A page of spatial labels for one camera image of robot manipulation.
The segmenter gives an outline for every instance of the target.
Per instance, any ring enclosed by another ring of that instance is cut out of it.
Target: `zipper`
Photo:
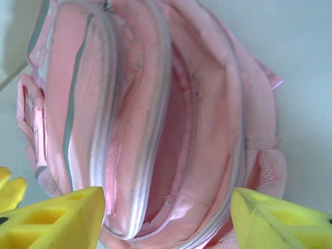
[[[219,32],[224,36],[225,40],[227,41],[227,46],[229,47],[229,51],[232,52],[236,69],[238,72],[240,72],[240,66],[239,61],[236,55],[236,52],[232,46],[230,37],[224,32],[222,27],[219,25],[218,19],[209,13],[209,15],[214,19],[214,21],[218,24]],[[242,99],[244,99],[244,89],[243,89],[243,79],[240,75],[240,85],[242,88],[241,94]],[[233,189],[237,186],[243,186],[245,182],[245,172],[243,174],[240,174],[241,170],[246,171],[246,154],[245,154],[245,126],[244,126],[244,110],[242,108],[242,114],[241,114],[241,127],[240,127],[240,135],[238,144],[236,147],[236,150],[239,149],[240,153],[238,156],[238,160],[234,160],[234,165],[232,167],[232,173],[231,173],[231,180],[230,184],[228,186],[227,195],[225,198],[225,202],[222,206],[222,208],[212,217],[212,219],[209,221],[209,223],[200,231],[198,232],[191,240],[186,244],[180,244],[177,246],[174,246],[173,248],[181,248],[181,249],[187,249],[187,248],[196,248],[201,246],[204,242],[210,241],[219,231],[219,229],[225,224],[227,218],[230,215],[230,201]]]
[[[174,47],[176,53],[178,53],[179,58],[182,60],[182,62],[184,64],[184,68],[186,69],[186,74],[187,74],[188,79],[189,79],[190,91],[191,91],[192,108],[191,108],[191,133],[190,133],[190,138],[189,138],[190,148],[189,148],[189,153],[188,153],[188,156],[187,156],[187,162],[186,162],[185,169],[184,169],[185,171],[187,171],[188,168],[189,168],[190,160],[192,158],[192,152],[193,152],[193,147],[194,147],[193,138],[195,136],[195,130],[196,130],[196,117],[197,117],[197,115],[196,115],[196,111],[197,111],[197,109],[196,109],[196,93],[195,93],[195,86],[194,86],[194,83],[193,83],[194,78],[193,78],[193,76],[192,76],[192,74],[190,73],[190,70],[189,70],[189,63],[187,63],[187,61],[185,60],[185,57],[183,56],[183,54],[180,52],[180,50],[177,48],[177,46],[174,43],[172,43],[172,46]],[[147,234],[142,235],[142,236],[135,237],[131,241],[138,241],[138,240],[143,240],[143,239],[149,238],[149,237],[157,234],[159,231],[161,231],[168,224],[168,221],[170,220],[170,218],[172,216],[172,213],[173,213],[175,207],[178,204],[179,196],[180,196],[180,193],[182,191],[182,188],[183,187],[180,186],[180,188],[178,190],[178,195],[175,198],[175,201],[174,201],[174,204],[173,204],[173,208],[170,210],[170,214],[168,215],[166,220],[162,223],[162,225],[158,229],[154,230],[153,232],[147,233]]]
[[[88,16],[87,20],[87,27],[86,27],[86,33],[84,36],[84,40],[82,42],[82,45],[76,55],[76,62],[79,61],[80,54],[82,54],[82,51],[84,50],[86,39],[87,39],[87,30],[89,28],[89,25],[91,23],[91,19],[93,17],[97,17],[101,20],[102,25],[104,25],[104,30],[106,31],[106,34],[108,36],[109,40],[109,46],[110,47],[118,47],[118,42],[116,41],[116,34],[114,32],[114,25],[113,22],[111,21],[112,18],[112,12],[110,9],[110,5],[105,4],[94,4],[94,3],[87,3],[84,1],[64,1],[62,2],[61,5],[65,4],[75,4],[75,5],[80,5],[85,8],[87,8],[91,13]],[[89,181],[90,181],[90,186],[103,186],[105,183],[105,167],[104,165],[104,160],[105,160],[105,144],[107,144],[107,134],[109,130],[109,126],[113,125],[113,120],[115,117],[115,113],[118,107],[118,96],[119,96],[119,72],[121,72],[121,68],[118,66],[118,57],[117,53],[110,53],[109,55],[109,62],[110,64],[115,64],[116,66],[110,67],[110,72],[108,72],[108,77],[107,79],[114,79],[115,77],[115,85],[114,89],[110,89],[110,85],[106,86],[105,89],[105,99],[106,99],[106,106],[103,107],[102,113],[99,115],[99,119],[101,120],[100,123],[101,125],[96,129],[95,135],[93,137],[92,141],[92,146],[90,150],[90,163],[89,163]],[[78,70],[79,68],[79,63],[75,64],[76,69]],[[64,158],[65,158],[65,165],[67,168],[67,172],[69,174],[69,180],[70,180],[70,187],[71,190],[75,190],[75,187],[73,186],[73,175],[75,172],[72,172],[72,167],[70,166],[69,163],[69,158],[68,158],[68,145],[71,137],[71,131],[72,131],[72,125],[73,125],[73,116],[74,116],[74,89],[75,89],[75,70],[74,70],[74,75],[72,78],[72,84],[71,84],[71,91],[70,91],[70,99],[68,100],[68,112],[67,112],[67,118],[66,118],[66,125],[65,125],[65,135],[64,135],[64,143],[63,143],[63,153],[64,153]]]
[[[129,217],[129,229],[128,232],[123,234],[118,234],[111,231],[108,227],[106,229],[110,232],[114,237],[121,240],[129,240],[135,237],[141,229],[146,210],[148,204],[148,197],[150,191],[150,183],[153,174],[153,165],[156,157],[158,144],[161,137],[162,132],[162,124],[165,120],[165,114],[167,110],[167,100],[170,95],[170,80],[171,80],[171,40],[169,35],[169,30],[166,22],[164,21],[163,15],[160,13],[160,10],[152,3],[151,0],[140,0],[143,4],[149,8],[155,15],[156,22],[158,25],[160,41],[162,48],[168,47],[169,49],[163,49],[160,51],[162,54],[161,58],[163,61],[160,63],[159,72],[161,72],[161,76],[159,80],[164,83],[161,84],[162,90],[160,90],[160,95],[155,97],[155,101],[157,104],[154,106],[157,109],[152,110],[155,113],[157,118],[153,121],[160,125],[153,126],[151,131],[151,136],[149,137],[149,141],[147,142],[147,147],[142,151],[145,152],[145,156],[142,157],[141,161],[137,166],[137,176],[135,180],[135,188],[133,189],[133,197],[132,197],[132,205],[130,208],[130,217]]]

